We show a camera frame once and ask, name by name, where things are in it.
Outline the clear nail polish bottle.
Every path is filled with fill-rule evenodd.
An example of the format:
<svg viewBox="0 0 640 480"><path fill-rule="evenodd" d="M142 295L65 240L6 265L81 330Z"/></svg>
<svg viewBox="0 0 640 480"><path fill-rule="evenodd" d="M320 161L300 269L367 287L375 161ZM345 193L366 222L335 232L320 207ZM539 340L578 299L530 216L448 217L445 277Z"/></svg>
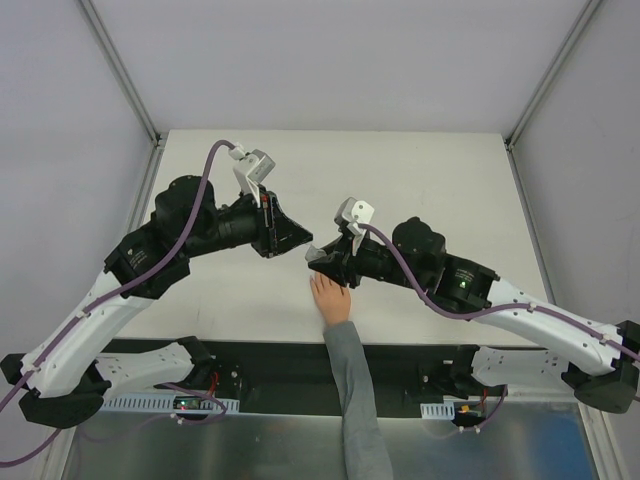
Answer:
<svg viewBox="0 0 640 480"><path fill-rule="evenodd" d="M313 262L320 258L323 258L324 256L326 256L326 252L323 249L316 248L315 246L310 245L305 254L305 261L307 263Z"/></svg>

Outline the grey sleeved forearm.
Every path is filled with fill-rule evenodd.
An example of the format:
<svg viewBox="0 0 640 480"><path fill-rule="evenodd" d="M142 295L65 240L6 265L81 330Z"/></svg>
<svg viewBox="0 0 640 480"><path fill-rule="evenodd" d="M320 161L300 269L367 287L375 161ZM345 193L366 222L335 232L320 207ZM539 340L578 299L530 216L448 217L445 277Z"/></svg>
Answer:
<svg viewBox="0 0 640 480"><path fill-rule="evenodd" d="M342 441L349 479L392 479L390 456L381 433L370 370L355 325L324 332L342 413Z"/></svg>

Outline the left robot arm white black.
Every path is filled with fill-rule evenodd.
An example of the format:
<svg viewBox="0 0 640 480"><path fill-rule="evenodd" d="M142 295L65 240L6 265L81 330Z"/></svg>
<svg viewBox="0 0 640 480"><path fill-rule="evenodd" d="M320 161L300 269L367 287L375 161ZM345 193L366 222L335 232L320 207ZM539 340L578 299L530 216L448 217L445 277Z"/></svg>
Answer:
<svg viewBox="0 0 640 480"><path fill-rule="evenodd" d="M204 387L214 361L194 336L138 354L108 356L103 350L130 320L189 276L191 259L242 245L270 259L312 238L264 186L217 207L210 182L192 175L173 180L156 196L150 220L109 254L85 299L56 332L32 352L2 360L6 380L26 391L18 402L25 420L68 429L121 394L165 383Z"/></svg>

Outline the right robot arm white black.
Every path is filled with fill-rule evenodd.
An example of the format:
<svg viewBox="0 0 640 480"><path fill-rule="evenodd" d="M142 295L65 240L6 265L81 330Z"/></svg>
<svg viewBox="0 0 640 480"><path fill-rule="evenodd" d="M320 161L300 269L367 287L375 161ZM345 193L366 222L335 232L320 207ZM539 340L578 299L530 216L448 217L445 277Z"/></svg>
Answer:
<svg viewBox="0 0 640 480"><path fill-rule="evenodd" d="M526 294L495 271L447 253L445 238L417 217L385 237L371 225L339 227L326 246L309 248L308 267L346 288L362 278L413 290L438 315L475 321L534 343L507 351L464 349L446 368L448 391L458 397L482 386L528 385L572 391L589 407L623 414L639 385L639 326L580 317Z"/></svg>

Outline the person hand long nails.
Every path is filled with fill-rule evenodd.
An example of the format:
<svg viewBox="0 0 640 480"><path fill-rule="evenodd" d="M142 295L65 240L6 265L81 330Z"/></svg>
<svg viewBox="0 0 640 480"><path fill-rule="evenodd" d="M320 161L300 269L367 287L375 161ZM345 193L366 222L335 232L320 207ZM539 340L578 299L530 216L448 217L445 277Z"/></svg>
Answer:
<svg viewBox="0 0 640 480"><path fill-rule="evenodd" d="M352 303L345 287L319 272L310 279L310 285L315 305L327 328L349 319Z"/></svg>

